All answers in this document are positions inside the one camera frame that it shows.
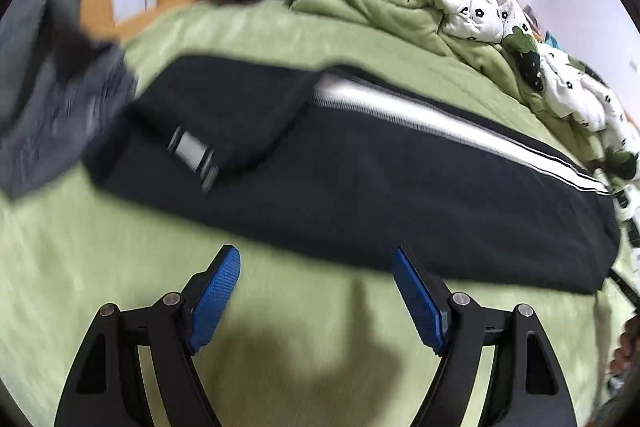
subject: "metal screw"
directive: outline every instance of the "metal screw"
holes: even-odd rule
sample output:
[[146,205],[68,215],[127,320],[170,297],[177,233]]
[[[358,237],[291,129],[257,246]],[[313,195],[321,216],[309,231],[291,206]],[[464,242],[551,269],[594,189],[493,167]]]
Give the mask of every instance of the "metal screw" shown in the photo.
[[113,315],[114,311],[116,311],[115,304],[105,304],[102,308],[100,308],[100,315],[102,317],[108,317],[109,315]]
[[518,312],[520,315],[524,315],[525,317],[530,317],[533,315],[533,308],[528,304],[521,304],[518,306]]
[[471,302],[471,297],[466,293],[458,292],[453,294],[453,302],[459,306],[466,306]]
[[180,302],[180,294],[176,292],[167,293],[167,295],[162,297],[162,302],[164,302],[166,306],[175,306]]

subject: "green blanket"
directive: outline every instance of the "green blanket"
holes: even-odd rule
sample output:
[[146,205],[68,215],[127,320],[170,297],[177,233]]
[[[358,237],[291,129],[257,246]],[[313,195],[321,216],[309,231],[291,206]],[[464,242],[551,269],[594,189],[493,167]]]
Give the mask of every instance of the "green blanket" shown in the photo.
[[524,83],[503,45],[470,42],[444,33],[442,7],[442,0],[293,0],[291,4],[292,10],[372,26],[443,57],[457,57],[527,105],[581,162],[602,158],[597,137],[574,120],[556,117],[542,95]]
[[[297,68],[351,63],[566,152],[525,105],[458,53],[435,55],[363,25],[290,12],[282,0],[179,9],[126,47],[141,89],[187,52]],[[52,425],[66,374],[101,304],[147,306],[181,289],[225,243],[241,251],[242,275],[212,343],[195,358],[225,427],[409,425],[437,367],[390,275],[308,259],[114,199],[97,192],[81,166],[17,204],[0,198],[0,216],[0,376],[34,427]],[[626,246],[620,258],[629,273]],[[630,315],[613,286],[578,296],[449,285],[484,306],[533,306],[584,423],[602,398],[605,364]],[[148,351],[142,359],[156,425],[163,427]],[[485,349],[465,426],[478,421],[491,361]]]

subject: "dark clothing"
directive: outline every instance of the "dark clothing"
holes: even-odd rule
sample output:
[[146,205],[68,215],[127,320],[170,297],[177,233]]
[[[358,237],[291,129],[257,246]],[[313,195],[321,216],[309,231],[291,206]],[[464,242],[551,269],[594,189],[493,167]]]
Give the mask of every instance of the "dark clothing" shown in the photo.
[[[348,66],[329,74],[594,182],[493,121]],[[322,259],[389,269],[403,246],[441,277],[601,287],[619,243],[605,188],[579,188],[401,114],[323,102],[327,75],[181,57],[92,143],[85,165],[127,200]]]

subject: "black cable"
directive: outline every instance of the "black cable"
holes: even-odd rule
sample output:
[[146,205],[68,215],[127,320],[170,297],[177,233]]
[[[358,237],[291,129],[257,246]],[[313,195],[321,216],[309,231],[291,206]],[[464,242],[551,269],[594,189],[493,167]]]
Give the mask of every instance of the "black cable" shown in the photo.
[[609,270],[609,277],[611,277],[613,282],[618,285],[620,291],[625,295],[628,301],[631,302],[631,305],[636,309],[636,314],[638,314],[640,312],[640,295],[638,295],[638,292],[636,292],[633,286],[625,281],[613,268]]

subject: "white stripe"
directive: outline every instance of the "white stripe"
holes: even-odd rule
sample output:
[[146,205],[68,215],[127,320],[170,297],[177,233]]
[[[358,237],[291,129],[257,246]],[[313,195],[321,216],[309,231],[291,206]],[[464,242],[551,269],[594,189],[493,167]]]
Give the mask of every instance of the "white stripe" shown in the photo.
[[333,75],[325,75],[318,83],[315,97],[319,105],[338,105],[404,125],[420,126],[431,134],[499,155],[556,178],[578,190],[609,194],[603,183],[578,172],[574,166],[561,158],[536,151],[506,136],[423,103],[361,86]]

